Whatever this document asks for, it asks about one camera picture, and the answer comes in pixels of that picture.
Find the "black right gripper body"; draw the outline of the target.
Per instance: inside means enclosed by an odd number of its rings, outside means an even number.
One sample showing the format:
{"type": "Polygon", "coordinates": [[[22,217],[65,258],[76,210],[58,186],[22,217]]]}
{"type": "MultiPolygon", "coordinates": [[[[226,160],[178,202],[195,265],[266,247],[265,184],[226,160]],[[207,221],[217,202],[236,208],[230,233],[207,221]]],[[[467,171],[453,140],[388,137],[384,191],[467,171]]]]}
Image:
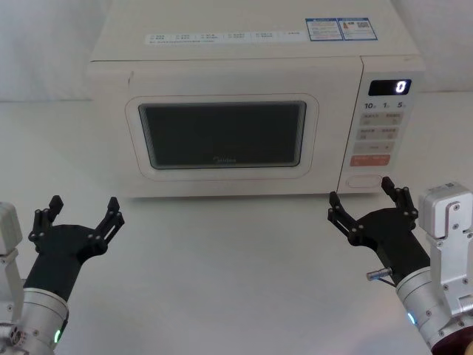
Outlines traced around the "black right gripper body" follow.
{"type": "Polygon", "coordinates": [[[429,255],[413,234],[417,218],[417,211],[397,208],[370,212],[349,227],[349,243],[372,249],[398,285],[413,272],[430,266],[429,255]]]}

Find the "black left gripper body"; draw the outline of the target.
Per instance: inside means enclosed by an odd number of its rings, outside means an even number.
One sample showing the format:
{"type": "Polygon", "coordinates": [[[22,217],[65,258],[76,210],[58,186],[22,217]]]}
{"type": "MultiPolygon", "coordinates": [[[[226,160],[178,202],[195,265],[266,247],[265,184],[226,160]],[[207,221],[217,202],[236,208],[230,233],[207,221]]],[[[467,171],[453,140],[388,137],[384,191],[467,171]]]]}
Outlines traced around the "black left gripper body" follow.
{"type": "Polygon", "coordinates": [[[28,239],[38,256],[24,287],[48,291],[67,301],[82,265],[93,256],[93,237],[93,229],[79,225],[32,231],[28,239]]]}

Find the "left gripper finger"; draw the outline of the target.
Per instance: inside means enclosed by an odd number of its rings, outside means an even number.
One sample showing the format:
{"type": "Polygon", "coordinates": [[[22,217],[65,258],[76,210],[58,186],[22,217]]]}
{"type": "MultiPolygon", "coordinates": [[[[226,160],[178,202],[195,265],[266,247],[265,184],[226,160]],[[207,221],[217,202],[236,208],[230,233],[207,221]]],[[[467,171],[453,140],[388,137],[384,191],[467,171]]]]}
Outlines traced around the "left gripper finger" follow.
{"type": "Polygon", "coordinates": [[[93,233],[88,236],[91,254],[105,254],[108,250],[108,245],[124,224],[125,221],[120,211],[118,199],[111,197],[104,218],[93,230],[93,233]]]}
{"type": "Polygon", "coordinates": [[[56,217],[63,208],[63,200],[59,195],[54,195],[45,209],[36,209],[34,213],[33,229],[29,234],[29,241],[35,245],[35,251],[41,251],[47,230],[52,226],[56,217]]]}

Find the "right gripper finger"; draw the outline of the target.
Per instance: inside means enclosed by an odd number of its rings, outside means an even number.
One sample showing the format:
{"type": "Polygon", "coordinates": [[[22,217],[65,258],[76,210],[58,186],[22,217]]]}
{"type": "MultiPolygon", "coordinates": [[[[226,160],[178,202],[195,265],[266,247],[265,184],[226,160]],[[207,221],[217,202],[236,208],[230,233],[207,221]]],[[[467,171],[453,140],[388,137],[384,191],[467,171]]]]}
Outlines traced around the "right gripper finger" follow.
{"type": "Polygon", "coordinates": [[[418,210],[412,201],[409,187],[396,187],[391,178],[386,176],[382,178],[382,189],[404,216],[412,221],[418,218],[418,210]]]}
{"type": "Polygon", "coordinates": [[[330,193],[329,204],[327,219],[347,238],[349,244],[359,244],[357,220],[345,211],[336,192],[330,193]]]}

